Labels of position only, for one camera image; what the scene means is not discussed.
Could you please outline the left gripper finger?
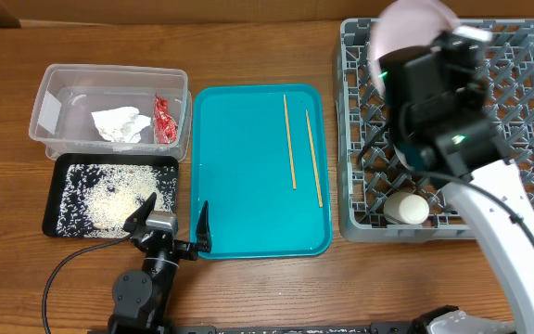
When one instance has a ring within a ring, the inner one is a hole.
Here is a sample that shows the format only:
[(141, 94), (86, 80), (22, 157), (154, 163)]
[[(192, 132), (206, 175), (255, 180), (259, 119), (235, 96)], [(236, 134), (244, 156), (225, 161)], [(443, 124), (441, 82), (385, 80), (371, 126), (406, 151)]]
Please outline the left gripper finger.
[(203, 203), (196, 228), (197, 250), (200, 252), (211, 253), (212, 241), (209, 224), (209, 202)]
[(145, 202), (125, 220), (122, 229), (126, 232), (134, 232), (139, 225), (145, 225), (147, 217), (155, 208), (156, 200), (157, 194), (153, 192)]

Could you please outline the rice food waste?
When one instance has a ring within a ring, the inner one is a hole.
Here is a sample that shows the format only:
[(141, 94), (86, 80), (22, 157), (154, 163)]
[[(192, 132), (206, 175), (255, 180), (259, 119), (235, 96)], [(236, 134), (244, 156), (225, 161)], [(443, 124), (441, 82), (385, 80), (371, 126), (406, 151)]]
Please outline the rice food waste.
[(72, 164), (64, 177), (56, 233), (63, 238), (122, 238), (126, 219), (156, 194), (155, 209), (175, 207), (177, 168)]

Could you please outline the large pink plate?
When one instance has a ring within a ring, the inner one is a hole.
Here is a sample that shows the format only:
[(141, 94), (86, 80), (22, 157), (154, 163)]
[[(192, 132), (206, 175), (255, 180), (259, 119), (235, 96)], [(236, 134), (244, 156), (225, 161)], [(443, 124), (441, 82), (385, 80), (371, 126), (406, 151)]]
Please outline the large pink plate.
[(406, 47), (429, 45), (441, 32), (459, 25), (456, 14), (437, 0), (398, 0), (385, 8), (371, 31), (367, 52), (377, 92), (385, 94), (379, 59)]

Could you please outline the red snack wrapper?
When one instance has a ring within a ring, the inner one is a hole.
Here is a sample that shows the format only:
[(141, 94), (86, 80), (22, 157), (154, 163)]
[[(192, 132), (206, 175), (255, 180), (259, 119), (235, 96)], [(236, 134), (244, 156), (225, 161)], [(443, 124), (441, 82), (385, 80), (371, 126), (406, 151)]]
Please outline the red snack wrapper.
[(159, 144), (171, 144), (178, 135), (178, 124), (168, 112), (166, 99), (155, 95), (154, 98), (154, 131)]

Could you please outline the white napkin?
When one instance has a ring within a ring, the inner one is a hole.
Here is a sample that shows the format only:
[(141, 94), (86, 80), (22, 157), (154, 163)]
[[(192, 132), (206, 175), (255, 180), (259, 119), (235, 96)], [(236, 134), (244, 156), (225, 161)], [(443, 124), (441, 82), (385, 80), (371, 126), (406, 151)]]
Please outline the white napkin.
[(151, 125), (151, 118), (136, 107), (93, 111), (95, 128), (109, 142), (138, 143), (141, 132)]

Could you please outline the white cup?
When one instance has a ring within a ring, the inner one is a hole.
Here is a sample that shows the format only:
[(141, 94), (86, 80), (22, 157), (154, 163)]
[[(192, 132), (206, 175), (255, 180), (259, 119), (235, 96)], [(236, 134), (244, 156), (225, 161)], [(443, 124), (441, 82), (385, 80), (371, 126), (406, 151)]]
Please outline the white cup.
[(416, 194), (397, 192), (385, 201), (383, 214), (396, 225), (420, 225), (429, 215), (427, 201)]

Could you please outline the wooden chopstick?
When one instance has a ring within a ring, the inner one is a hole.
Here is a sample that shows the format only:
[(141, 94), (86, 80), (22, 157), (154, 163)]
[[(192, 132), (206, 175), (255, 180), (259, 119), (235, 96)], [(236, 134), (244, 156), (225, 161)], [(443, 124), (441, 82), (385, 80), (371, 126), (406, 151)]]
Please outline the wooden chopstick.
[(288, 111), (286, 94), (283, 94), (283, 103), (284, 103), (284, 113), (285, 113), (285, 122), (286, 122), (286, 140), (287, 140), (287, 145), (288, 145), (288, 157), (289, 157), (289, 163), (290, 163), (292, 188), (296, 190), (297, 180), (296, 180), (296, 173), (295, 173), (295, 163), (294, 163), (293, 147), (292, 147), (292, 141), (291, 141), (289, 111)]
[(312, 124), (311, 124), (311, 119), (310, 119), (310, 113), (308, 112), (307, 109), (305, 109), (305, 117), (306, 117), (306, 123), (307, 123), (307, 133), (308, 133), (309, 145), (310, 145), (310, 151), (311, 151), (311, 163), (312, 163), (314, 184), (316, 188), (318, 205), (320, 208), (323, 208), (324, 202), (323, 202), (323, 196), (322, 196), (322, 191), (321, 191), (318, 164), (317, 164), (316, 154), (315, 154), (316, 152), (315, 152), (314, 141), (313, 141), (313, 136), (312, 136)]

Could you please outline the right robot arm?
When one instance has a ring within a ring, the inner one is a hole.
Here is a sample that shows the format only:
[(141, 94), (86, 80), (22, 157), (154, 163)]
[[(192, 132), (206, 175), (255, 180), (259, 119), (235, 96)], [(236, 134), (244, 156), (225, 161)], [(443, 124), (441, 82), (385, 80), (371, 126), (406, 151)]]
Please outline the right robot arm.
[(534, 209), (476, 68), (492, 35), (467, 26), (422, 41), (373, 39), (371, 70), (408, 173), (428, 177), (470, 226), (507, 295), (515, 332), (534, 333)]

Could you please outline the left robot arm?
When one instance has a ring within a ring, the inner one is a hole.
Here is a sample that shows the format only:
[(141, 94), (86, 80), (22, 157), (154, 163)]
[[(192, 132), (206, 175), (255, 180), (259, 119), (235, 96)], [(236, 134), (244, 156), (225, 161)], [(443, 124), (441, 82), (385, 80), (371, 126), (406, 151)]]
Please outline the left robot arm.
[(195, 261), (201, 252), (211, 252), (209, 204), (205, 202), (197, 222), (196, 239), (176, 238), (177, 217), (155, 209), (157, 195), (146, 201), (125, 221), (123, 230), (144, 253), (142, 267), (122, 273), (112, 287), (113, 313), (110, 333), (171, 333), (164, 318), (172, 284), (181, 260)]

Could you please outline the black food waste tray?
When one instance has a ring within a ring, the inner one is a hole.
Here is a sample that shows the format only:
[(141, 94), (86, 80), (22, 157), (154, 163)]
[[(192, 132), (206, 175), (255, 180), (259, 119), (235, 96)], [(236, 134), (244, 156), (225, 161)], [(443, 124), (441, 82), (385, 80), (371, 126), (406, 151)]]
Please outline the black food waste tray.
[(61, 191), (64, 186), (64, 177), (72, 164), (126, 164), (126, 165), (150, 165), (150, 166), (174, 166), (179, 175), (179, 162), (169, 156), (151, 155), (119, 155), (119, 154), (78, 154), (68, 153), (60, 156), (53, 171), (51, 186), (44, 210), (42, 224), (43, 233), (51, 238), (62, 238), (57, 235), (55, 221), (56, 210), (59, 208)]

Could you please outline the clear plastic waste bin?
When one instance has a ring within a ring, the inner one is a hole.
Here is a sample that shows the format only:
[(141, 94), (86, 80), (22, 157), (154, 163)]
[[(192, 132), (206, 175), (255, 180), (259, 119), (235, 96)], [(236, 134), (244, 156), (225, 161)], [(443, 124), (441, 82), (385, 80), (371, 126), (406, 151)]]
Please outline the clear plastic waste bin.
[[(155, 98), (164, 99), (177, 124), (176, 138), (161, 144), (155, 134)], [(150, 119), (136, 143), (113, 142), (95, 126), (93, 114), (126, 120), (128, 107)], [(55, 160), (65, 153), (186, 156), (193, 98), (182, 70), (119, 65), (53, 64), (40, 83), (32, 108), (29, 137), (46, 146)]]

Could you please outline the grey dishwasher rack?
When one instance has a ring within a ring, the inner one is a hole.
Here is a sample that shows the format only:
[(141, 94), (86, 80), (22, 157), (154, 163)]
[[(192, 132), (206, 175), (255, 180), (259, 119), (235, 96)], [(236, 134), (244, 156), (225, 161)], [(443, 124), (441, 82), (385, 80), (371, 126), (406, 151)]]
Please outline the grey dishwasher rack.
[[(489, 86), (484, 111), (512, 147), (534, 208), (534, 19), (467, 23), (493, 35), (477, 72)], [(374, 26), (374, 19), (344, 20), (334, 51), (340, 234), (356, 242), (470, 239), (468, 226), (429, 181), (396, 173), (401, 165), (384, 128), (387, 109), (368, 70)], [(385, 218), (385, 201), (398, 191), (427, 201), (430, 214), (422, 224), (395, 225)]]

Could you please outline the teal serving tray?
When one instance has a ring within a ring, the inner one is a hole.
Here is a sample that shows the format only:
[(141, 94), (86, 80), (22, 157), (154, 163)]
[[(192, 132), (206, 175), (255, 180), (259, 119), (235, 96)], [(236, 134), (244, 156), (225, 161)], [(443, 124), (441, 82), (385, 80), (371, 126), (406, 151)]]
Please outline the teal serving tray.
[[(297, 189), (292, 188), (286, 94)], [(305, 109), (324, 206), (314, 184)], [(322, 99), (305, 83), (213, 86), (194, 103), (191, 225), (209, 202), (208, 260), (318, 256), (333, 240)]]

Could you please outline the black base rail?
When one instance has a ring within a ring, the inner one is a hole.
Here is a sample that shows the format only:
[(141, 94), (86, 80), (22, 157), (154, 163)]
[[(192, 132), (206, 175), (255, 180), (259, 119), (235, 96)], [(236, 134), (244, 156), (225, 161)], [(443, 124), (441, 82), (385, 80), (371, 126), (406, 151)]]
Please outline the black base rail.
[(379, 321), (361, 326), (216, 328), (182, 326), (135, 328), (110, 319), (106, 329), (89, 333), (171, 333), (171, 334), (406, 334), (406, 333), (516, 333), (512, 323), (470, 316), (454, 305), (446, 305), (410, 321)]

